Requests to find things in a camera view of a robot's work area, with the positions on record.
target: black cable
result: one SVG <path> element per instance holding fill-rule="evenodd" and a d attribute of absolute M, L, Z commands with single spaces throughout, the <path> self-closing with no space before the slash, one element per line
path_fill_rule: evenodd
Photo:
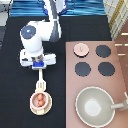
<path fill-rule="evenodd" d="M 61 13 L 65 12 L 65 11 L 67 11 L 67 10 L 73 10 L 73 9 L 75 8 L 75 6 L 76 6 L 75 0 L 71 0 L 71 1 L 74 3 L 74 4 L 73 4 L 73 8 L 65 8 L 64 10 L 62 10 L 61 12 L 58 13 L 58 16 L 63 15 L 63 14 L 61 14 Z"/>
<path fill-rule="evenodd" d="M 11 2 L 12 2 L 12 0 L 10 0 L 9 5 L 8 5 L 8 8 L 6 9 L 5 4 L 3 4 L 3 3 L 0 1 L 0 3 L 1 3 L 1 4 L 4 6 L 4 8 L 5 8 L 5 9 L 4 9 L 3 11 L 1 11 L 1 12 L 6 12 L 6 11 L 7 11 L 8 17 L 9 17 L 9 10 L 10 10 L 9 7 L 10 7 L 10 5 L 11 5 Z"/>
<path fill-rule="evenodd" d="M 1 12 L 4 12 L 4 11 L 7 11 L 7 10 L 6 10 L 6 7 L 5 7 L 5 4 L 3 4 L 1 1 L 0 1 L 0 3 L 4 6 L 4 10 L 3 10 L 3 11 L 0 11 L 0 13 L 1 13 Z"/>
<path fill-rule="evenodd" d="M 8 13 L 8 17 L 9 17 L 9 7 L 10 7 L 10 5 L 11 5 L 11 2 L 12 2 L 12 0 L 10 0 L 10 2 L 9 2 L 9 5 L 8 5 L 8 11 L 7 11 L 7 13 Z"/>

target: bowl rim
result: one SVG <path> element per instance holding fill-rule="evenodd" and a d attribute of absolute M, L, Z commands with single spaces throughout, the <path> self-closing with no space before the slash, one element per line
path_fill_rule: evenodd
<path fill-rule="evenodd" d="M 78 95 L 77 95 L 77 97 L 76 97 L 75 108 L 76 108 L 77 115 L 79 116 L 79 118 L 80 118 L 85 124 L 87 124 L 87 125 L 90 126 L 90 127 L 95 127 L 95 128 L 105 127 L 105 126 L 107 126 L 108 124 L 110 124 L 111 121 L 113 120 L 113 118 L 114 118 L 114 116 L 115 116 L 115 109 L 113 109 L 112 116 L 111 116 L 110 120 L 109 120 L 108 122 L 106 122 L 105 124 L 103 124 L 103 125 L 91 125 L 91 124 L 89 124 L 87 121 L 85 121 L 85 120 L 81 117 L 81 115 L 79 114 L 79 111 L 78 111 L 78 108 L 77 108 L 78 98 L 79 98 L 79 96 L 80 96 L 85 90 L 88 90 L 88 89 L 98 89 L 98 90 L 104 92 L 105 94 L 108 95 L 108 97 L 109 97 L 110 100 L 112 101 L 112 104 L 114 104 L 114 101 L 113 101 L 112 97 L 111 97 L 111 96 L 109 95 L 109 93 L 108 93 L 107 91 L 105 91 L 104 89 L 102 89 L 102 88 L 100 88 L 100 87 L 96 87 L 96 86 L 86 87 L 86 88 L 82 89 L 82 90 L 78 93 Z"/>

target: small bowl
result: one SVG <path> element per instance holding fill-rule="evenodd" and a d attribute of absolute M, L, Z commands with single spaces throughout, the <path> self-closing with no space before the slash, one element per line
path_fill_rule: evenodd
<path fill-rule="evenodd" d="M 42 107 L 38 107 L 37 96 L 39 94 L 43 94 L 44 100 L 45 100 L 45 104 Z M 48 105 L 48 95 L 47 95 L 47 93 L 46 92 L 36 92 L 36 93 L 33 93 L 33 95 L 30 98 L 30 105 L 35 110 L 41 110 L 41 109 L 44 109 L 45 107 L 47 107 L 47 105 Z"/>

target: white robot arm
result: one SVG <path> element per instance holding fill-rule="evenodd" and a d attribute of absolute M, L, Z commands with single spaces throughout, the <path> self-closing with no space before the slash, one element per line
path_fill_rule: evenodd
<path fill-rule="evenodd" d="M 55 54 L 44 55 L 42 41 L 57 42 L 61 38 L 62 32 L 54 0 L 44 0 L 44 2 L 48 9 L 50 22 L 30 21 L 20 31 L 24 46 L 20 52 L 20 63 L 23 67 L 33 66 L 35 61 L 43 61 L 42 69 L 56 63 Z"/>

